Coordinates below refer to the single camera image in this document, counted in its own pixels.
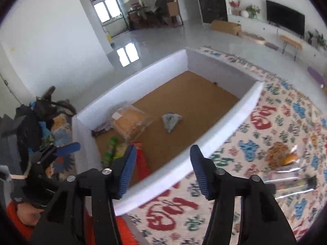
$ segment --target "cork board floor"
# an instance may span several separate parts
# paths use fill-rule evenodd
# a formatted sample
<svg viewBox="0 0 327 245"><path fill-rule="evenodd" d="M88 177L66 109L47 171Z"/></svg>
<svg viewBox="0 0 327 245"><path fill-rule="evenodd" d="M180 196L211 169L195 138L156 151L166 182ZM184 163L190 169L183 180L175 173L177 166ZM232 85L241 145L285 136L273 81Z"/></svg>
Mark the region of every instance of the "cork board floor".
<svg viewBox="0 0 327 245"><path fill-rule="evenodd" d="M144 156L151 173L191 146L217 123L237 102L238 98L209 80L186 71L158 87L133 104L156 119L137 138L142 142ZM183 119L168 134L162 116L168 112ZM123 138L112 130L96 138L101 155L111 137ZM130 185L137 182L134 172Z"/></svg>

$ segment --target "white cabinet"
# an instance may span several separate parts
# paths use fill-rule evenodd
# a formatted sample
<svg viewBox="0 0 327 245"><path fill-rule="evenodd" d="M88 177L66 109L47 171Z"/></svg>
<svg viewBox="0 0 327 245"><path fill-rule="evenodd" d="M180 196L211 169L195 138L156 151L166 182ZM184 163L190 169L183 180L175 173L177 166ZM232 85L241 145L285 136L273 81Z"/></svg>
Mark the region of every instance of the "white cabinet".
<svg viewBox="0 0 327 245"><path fill-rule="evenodd" d="M279 39L280 35L285 35L292 40L299 42L303 50L298 51L298 58L316 69L322 76L327 70L327 57L319 52L315 47L309 45L303 39L283 30L278 27L269 25L258 19L248 19L240 16L229 15L229 22L234 22L242 25L242 30L245 32L253 33L258 36L264 37L267 42L270 42L280 49L283 47L283 41ZM294 54L294 47L287 45L286 51Z"/></svg>

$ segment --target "window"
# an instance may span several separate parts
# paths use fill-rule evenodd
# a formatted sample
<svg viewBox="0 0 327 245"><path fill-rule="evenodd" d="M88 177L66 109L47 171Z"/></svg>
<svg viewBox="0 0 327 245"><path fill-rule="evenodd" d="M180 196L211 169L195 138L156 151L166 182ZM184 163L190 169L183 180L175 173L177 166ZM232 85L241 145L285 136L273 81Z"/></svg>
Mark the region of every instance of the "window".
<svg viewBox="0 0 327 245"><path fill-rule="evenodd" d="M117 0L104 0L95 4L94 8L102 23L116 17L122 17Z"/></svg>
<svg viewBox="0 0 327 245"><path fill-rule="evenodd" d="M134 43L127 44L125 49L120 48L119 50L117 50L117 53L119 55L119 60L123 67L137 61L140 58L139 55L137 54L137 50L135 48Z"/></svg>
<svg viewBox="0 0 327 245"><path fill-rule="evenodd" d="M96 5L94 5L94 8L102 23L110 19L106 6L103 2L97 3Z"/></svg>
<svg viewBox="0 0 327 245"><path fill-rule="evenodd" d="M113 18L120 16L121 12L116 0L105 0L104 2L106 3L109 13Z"/></svg>

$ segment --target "patterned rug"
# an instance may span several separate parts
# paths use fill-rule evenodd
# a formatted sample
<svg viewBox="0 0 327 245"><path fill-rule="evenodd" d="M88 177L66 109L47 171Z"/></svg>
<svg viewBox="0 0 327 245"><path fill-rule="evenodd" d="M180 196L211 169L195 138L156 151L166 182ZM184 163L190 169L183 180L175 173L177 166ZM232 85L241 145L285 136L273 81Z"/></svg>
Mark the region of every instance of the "patterned rug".
<svg viewBox="0 0 327 245"><path fill-rule="evenodd" d="M238 130L217 149L212 160L232 175L248 178L268 176L271 161L281 148L295 144L305 148L302 176L317 176L313 192L280 199L294 234L299 239L323 208L327 199L327 126L322 113L309 98L287 81L237 56L210 48L203 52L238 63L265 80L257 107ZM128 214L149 244L200 245L204 238L213 201L201 195L194 174ZM237 244L240 229L240 198L235 200L231 244Z"/></svg>

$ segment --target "wooden bench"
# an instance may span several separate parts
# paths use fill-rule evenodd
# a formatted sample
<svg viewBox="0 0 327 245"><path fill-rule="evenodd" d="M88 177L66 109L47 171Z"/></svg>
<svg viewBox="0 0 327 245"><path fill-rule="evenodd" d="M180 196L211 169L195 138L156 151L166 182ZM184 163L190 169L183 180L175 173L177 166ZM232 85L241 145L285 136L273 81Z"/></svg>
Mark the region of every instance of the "wooden bench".
<svg viewBox="0 0 327 245"><path fill-rule="evenodd" d="M291 44L291 45L293 45L293 46L295 47L295 53L294 53L294 61L295 61L295 60L296 60L296 56L297 56L297 54L298 54L298 49L303 50L302 45L301 45L299 42L296 42L295 40L292 40L292 39L290 39L289 37L286 37L286 36L284 36L284 35L281 35L279 38L280 38L282 41L284 41L284 46L283 46L283 52L282 52L282 53L285 52L285 49L286 49L287 43L289 43L289 44Z"/></svg>

